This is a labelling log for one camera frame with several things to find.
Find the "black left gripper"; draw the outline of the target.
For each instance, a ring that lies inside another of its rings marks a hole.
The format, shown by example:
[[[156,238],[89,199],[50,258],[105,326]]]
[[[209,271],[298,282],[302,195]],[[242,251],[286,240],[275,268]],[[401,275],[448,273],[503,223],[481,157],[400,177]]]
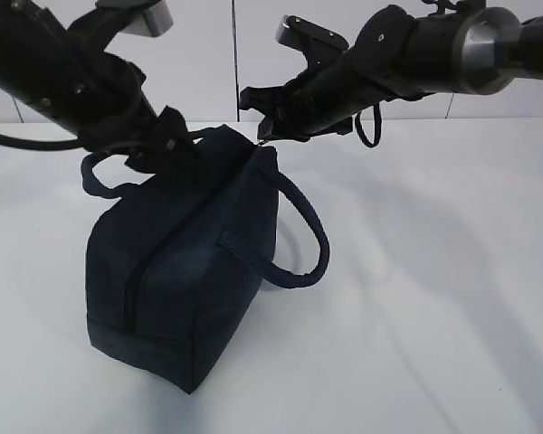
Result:
[[[142,174],[182,171],[185,175],[209,175],[212,165],[187,129],[182,114],[165,107],[151,128],[147,141],[136,147],[125,165]]]

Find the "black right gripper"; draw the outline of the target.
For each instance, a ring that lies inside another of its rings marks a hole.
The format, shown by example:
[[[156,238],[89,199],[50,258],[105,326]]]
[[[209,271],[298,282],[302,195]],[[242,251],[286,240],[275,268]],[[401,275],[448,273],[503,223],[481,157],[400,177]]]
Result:
[[[261,143],[343,136],[351,132],[351,79],[344,74],[318,74],[278,87],[247,87],[240,93],[239,109],[263,114],[257,130]]]

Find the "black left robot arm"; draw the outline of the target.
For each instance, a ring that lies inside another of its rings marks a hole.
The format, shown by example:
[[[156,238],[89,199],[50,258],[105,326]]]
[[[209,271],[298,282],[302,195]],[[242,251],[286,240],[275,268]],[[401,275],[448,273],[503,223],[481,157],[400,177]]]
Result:
[[[0,1],[0,89],[59,127],[68,140],[4,136],[0,146],[124,155],[143,174],[200,174],[205,159],[181,113],[156,113],[142,70],[109,53],[118,33],[158,37],[173,25],[164,1],[99,1],[64,27],[33,1]]]

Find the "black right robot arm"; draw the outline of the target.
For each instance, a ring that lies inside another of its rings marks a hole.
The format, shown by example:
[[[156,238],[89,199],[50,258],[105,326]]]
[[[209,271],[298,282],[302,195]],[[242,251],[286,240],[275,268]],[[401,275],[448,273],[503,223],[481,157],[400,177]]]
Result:
[[[483,1],[439,1],[425,17],[389,5],[354,42],[287,15],[276,39],[300,52],[307,66],[283,85],[241,91],[240,109],[262,114],[262,142],[356,133],[373,148],[382,136],[384,102],[493,95],[515,79],[543,80],[543,15],[521,21]]]

